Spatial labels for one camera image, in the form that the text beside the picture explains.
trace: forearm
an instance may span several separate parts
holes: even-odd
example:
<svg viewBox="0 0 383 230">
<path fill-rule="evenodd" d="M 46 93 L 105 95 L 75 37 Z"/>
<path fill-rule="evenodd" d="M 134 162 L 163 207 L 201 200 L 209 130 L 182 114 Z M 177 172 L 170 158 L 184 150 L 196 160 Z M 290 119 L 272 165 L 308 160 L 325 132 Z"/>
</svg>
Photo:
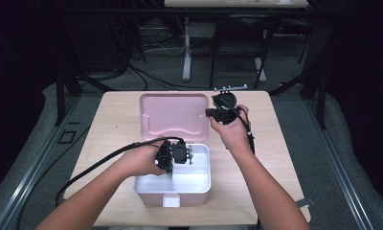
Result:
<svg viewBox="0 0 383 230">
<path fill-rule="evenodd" d="M 251 152 L 233 154 L 265 229 L 306 229 L 302 211 Z"/>
<path fill-rule="evenodd" d="M 58 206 L 36 229 L 91 229 L 102 209 L 127 177 L 120 165 L 113 163 Z"/>
</svg>

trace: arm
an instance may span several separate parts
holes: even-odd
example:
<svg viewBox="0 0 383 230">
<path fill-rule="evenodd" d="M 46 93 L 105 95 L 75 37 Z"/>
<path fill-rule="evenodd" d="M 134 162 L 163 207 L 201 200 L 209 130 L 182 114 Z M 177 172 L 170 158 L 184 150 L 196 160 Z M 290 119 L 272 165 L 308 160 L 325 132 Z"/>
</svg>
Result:
<svg viewBox="0 0 383 230">
<path fill-rule="evenodd" d="M 240 107 L 248 112 L 247 107 L 243 105 Z M 244 112 L 241 111 L 240 116 L 247 121 Z M 212 117 L 210 122 L 236 160 L 263 227 L 265 229 L 309 229 L 302 211 L 293 198 L 252 153 L 247 131 L 242 122 L 236 119 L 228 125 L 222 125 Z"/>
<path fill-rule="evenodd" d="M 58 206 L 36 229 L 91 229 L 124 180 L 134 175 L 165 173 L 154 164 L 162 143 L 126 151 L 119 160 Z"/>
</svg>

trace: wire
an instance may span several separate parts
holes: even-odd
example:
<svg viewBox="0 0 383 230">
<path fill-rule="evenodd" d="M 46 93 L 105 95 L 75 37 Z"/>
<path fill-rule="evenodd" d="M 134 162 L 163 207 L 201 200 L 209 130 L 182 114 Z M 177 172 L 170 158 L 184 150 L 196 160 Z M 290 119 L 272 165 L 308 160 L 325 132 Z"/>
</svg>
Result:
<svg viewBox="0 0 383 230">
<path fill-rule="evenodd" d="M 237 117 L 240 119 L 240 121 L 243 123 L 243 125 L 245 126 L 245 129 L 246 129 L 246 132 L 247 132 L 247 135 L 248 135 L 248 141 L 249 141 L 249 146 L 251 148 L 251 151 L 253 154 L 255 154 L 255 143 L 254 143 L 254 136 L 251 132 L 251 128 L 249 128 L 249 119 L 248 119 L 248 113 L 240 107 L 240 109 L 245 113 L 245 116 L 246 116 L 246 122 L 242 119 L 242 117 L 239 115 L 238 111 L 236 111 L 234 109 L 233 106 L 231 106 L 229 103 L 227 103 L 225 100 L 223 100 L 222 98 L 219 98 L 222 102 L 224 102 L 229 108 L 231 108 L 231 110 L 233 110 L 233 112 L 237 115 Z"/>
<path fill-rule="evenodd" d="M 182 31 L 183 35 L 185 35 L 185 31 L 183 30 L 182 23 L 180 23 L 179 18 L 176 17 L 177 24 L 179 24 L 179 28 Z"/>
<path fill-rule="evenodd" d="M 133 71 L 136 75 L 138 75 L 143 81 L 144 81 L 144 89 L 142 91 L 145 91 L 146 88 L 147 88 L 147 82 L 146 82 L 146 79 L 140 75 L 137 71 Z"/>
<path fill-rule="evenodd" d="M 167 88 L 169 90 L 179 90 L 175 87 L 182 87 L 182 88 L 196 88 L 196 89 L 210 89 L 208 87 L 200 87 L 200 86 L 192 86 L 192 85 L 180 85 L 180 84 L 175 84 L 175 83 L 169 83 L 162 78 L 151 74 L 145 70 L 139 69 L 131 64 L 128 64 L 128 68 L 134 71 L 135 73 L 138 72 L 138 74 L 143 74 L 145 77 L 150 78 L 151 80 L 155 81 L 157 84 L 161 85 L 164 88 Z"/>
<path fill-rule="evenodd" d="M 97 81 L 107 81 L 107 80 L 113 80 L 116 79 L 117 77 L 121 76 L 122 74 L 125 73 L 126 68 L 120 68 L 116 70 L 114 73 L 108 76 L 102 76 L 102 77 L 92 77 L 92 79 L 97 80 Z"/>
<path fill-rule="evenodd" d="M 155 37 L 156 35 L 145 35 L 145 37 L 146 37 L 146 41 L 147 42 L 149 42 L 149 38 L 150 37 Z M 163 36 L 163 39 L 161 39 L 161 40 L 156 40 L 156 41 L 153 41 L 153 43 L 147 43 L 147 44 L 144 44 L 144 46 L 148 46 L 148 45 L 161 45 L 161 44 L 171 44 L 172 42 L 174 42 L 174 41 L 177 41 L 177 40 L 179 40 L 179 43 L 180 44 L 184 44 L 185 42 L 183 41 L 183 40 L 180 40 L 180 39 L 178 39 L 179 37 L 178 36 L 166 36 L 166 37 L 164 37 Z"/>
<path fill-rule="evenodd" d="M 136 148 L 139 148 L 139 147 L 142 147 L 142 146 L 150 146 L 150 145 L 153 145 L 154 142 L 157 142 L 157 141 L 165 141 L 165 140 L 178 140 L 180 143 L 185 143 L 185 141 L 183 140 L 183 138 L 180 138 L 180 137 L 174 137 L 174 136 L 170 136 L 170 137 L 158 137 L 156 139 L 153 139 L 153 140 L 150 140 L 150 141 L 145 141 L 145 142 L 136 142 L 136 143 L 132 143 L 128 146 L 125 146 L 125 147 L 122 147 L 120 149 L 117 149 L 113 152 L 111 152 L 110 154 L 108 154 L 107 156 L 105 156 L 102 160 L 96 162 L 96 164 L 92 165 L 90 168 L 88 168 L 87 170 L 81 172 L 80 174 L 76 175 L 74 178 L 70 179 L 60 190 L 59 192 L 57 192 L 57 195 L 55 197 L 55 207 L 58 206 L 58 200 L 59 200 L 59 197 L 60 195 L 67 189 L 69 188 L 73 183 L 75 183 L 76 181 L 78 181 L 79 179 L 81 179 L 82 177 L 84 177 L 85 175 L 89 174 L 91 171 L 93 171 L 94 169 L 96 169 L 98 166 L 104 164 L 105 162 L 107 162 L 108 160 L 110 160 L 111 158 L 123 153 L 124 151 L 127 151 L 127 150 L 133 150 L 133 149 L 136 149 Z"/>
<path fill-rule="evenodd" d="M 147 50 L 146 52 L 150 52 L 150 51 L 162 51 L 163 50 L 168 55 L 175 57 L 175 56 L 178 56 L 178 55 L 182 54 L 183 51 L 185 50 L 185 46 L 183 46 L 182 48 L 166 48 L 165 46 L 160 45 L 160 47 L 162 47 L 162 49 Z M 176 54 L 172 54 L 171 52 L 168 51 L 168 50 L 178 50 L 178 49 L 181 49 L 181 50 L 178 53 L 176 53 Z"/>
<path fill-rule="evenodd" d="M 36 186 L 39 184 L 39 182 L 43 179 L 43 177 L 48 173 L 48 171 L 56 164 L 56 162 L 58 160 L 60 160 L 60 158 L 62 158 L 62 156 L 64 156 L 77 142 L 78 140 L 81 139 L 81 137 L 90 129 L 90 126 L 85 129 L 81 135 L 79 136 L 79 138 L 72 143 L 72 145 L 70 145 L 56 160 L 54 160 L 54 162 L 52 162 L 52 164 L 46 169 L 46 171 L 36 180 L 36 182 L 34 183 L 33 187 L 31 188 L 31 190 L 29 191 L 27 197 L 25 198 L 24 200 L 24 203 L 22 204 L 22 207 L 21 207 L 21 210 L 19 211 L 19 214 L 18 214 L 18 219 L 17 219 L 17 223 L 16 223 L 16 227 L 17 229 L 20 229 L 20 225 L 21 225 L 21 219 L 22 219 L 22 214 L 24 213 L 24 209 L 28 203 L 28 200 L 30 199 L 31 195 L 33 194 L 34 192 L 34 189 L 36 188 Z"/>
</svg>

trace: pink box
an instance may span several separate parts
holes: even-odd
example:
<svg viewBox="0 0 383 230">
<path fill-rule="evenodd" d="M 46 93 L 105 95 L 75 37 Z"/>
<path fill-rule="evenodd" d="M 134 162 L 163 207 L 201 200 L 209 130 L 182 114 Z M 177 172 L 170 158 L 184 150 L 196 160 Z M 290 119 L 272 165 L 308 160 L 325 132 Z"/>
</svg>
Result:
<svg viewBox="0 0 383 230">
<path fill-rule="evenodd" d="M 201 93 L 145 93 L 140 97 L 141 131 L 145 140 L 159 135 L 183 138 L 191 148 L 192 164 L 173 163 L 173 172 L 135 178 L 134 190 L 145 205 L 180 207 L 207 202 L 211 188 L 210 151 L 201 144 L 209 133 Z"/>
</svg>

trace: pink box lid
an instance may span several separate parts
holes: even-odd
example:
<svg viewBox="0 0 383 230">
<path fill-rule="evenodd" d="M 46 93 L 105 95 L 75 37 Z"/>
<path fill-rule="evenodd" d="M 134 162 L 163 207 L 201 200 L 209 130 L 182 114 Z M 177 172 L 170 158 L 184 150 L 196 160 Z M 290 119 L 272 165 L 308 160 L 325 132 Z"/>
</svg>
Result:
<svg viewBox="0 0 383 230">
<path fill-rule="evenodd" d="M 140 97 L 141 135 L 145 140 L 164 135 L 204 141 L 209 135 L 208 107 L 209 99 L 202 93 L 145 93 Z"/>
</svg>

